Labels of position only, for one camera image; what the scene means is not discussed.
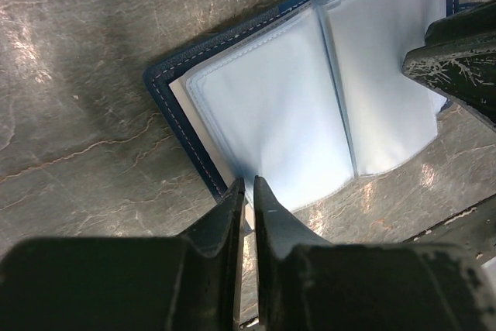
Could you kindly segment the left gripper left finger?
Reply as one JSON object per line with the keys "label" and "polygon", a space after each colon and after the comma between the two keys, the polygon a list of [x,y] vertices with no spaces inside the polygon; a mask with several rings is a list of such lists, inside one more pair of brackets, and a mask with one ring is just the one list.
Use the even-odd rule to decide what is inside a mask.
{"label": "left gripper left finger", "polygon": [[1,262],[3,330],[235,330],[244,194],[176,236],[38,237]]}

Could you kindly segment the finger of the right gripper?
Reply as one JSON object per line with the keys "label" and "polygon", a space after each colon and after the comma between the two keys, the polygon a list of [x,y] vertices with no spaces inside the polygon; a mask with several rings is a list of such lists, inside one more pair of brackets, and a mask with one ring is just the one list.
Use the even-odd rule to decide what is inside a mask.
{"label": "finger of the right gripper", "polygon": [[495,1],[431,23],[425,46],[406,54],[402,73],[494,130]]}

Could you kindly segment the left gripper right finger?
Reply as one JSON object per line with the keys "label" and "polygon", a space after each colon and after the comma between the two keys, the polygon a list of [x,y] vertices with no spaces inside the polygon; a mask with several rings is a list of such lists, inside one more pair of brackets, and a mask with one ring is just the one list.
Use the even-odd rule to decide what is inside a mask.
{"label": "left gripper right finger", "polygon": [[495,296],[453,244],[333,244],[256,177],[260,323],[267,330],[493,330]]}

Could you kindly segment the blue card holder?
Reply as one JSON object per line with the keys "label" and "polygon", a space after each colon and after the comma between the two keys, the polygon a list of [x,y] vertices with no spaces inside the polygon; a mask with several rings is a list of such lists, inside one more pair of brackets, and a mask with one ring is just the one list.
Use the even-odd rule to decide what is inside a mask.
{"label": "blue card holder", "polygon": [[296,211],[394,170],[446,99],[405,77],[458,0],[285,0],[148,67],[144,83],[215,198],[263,177]]}

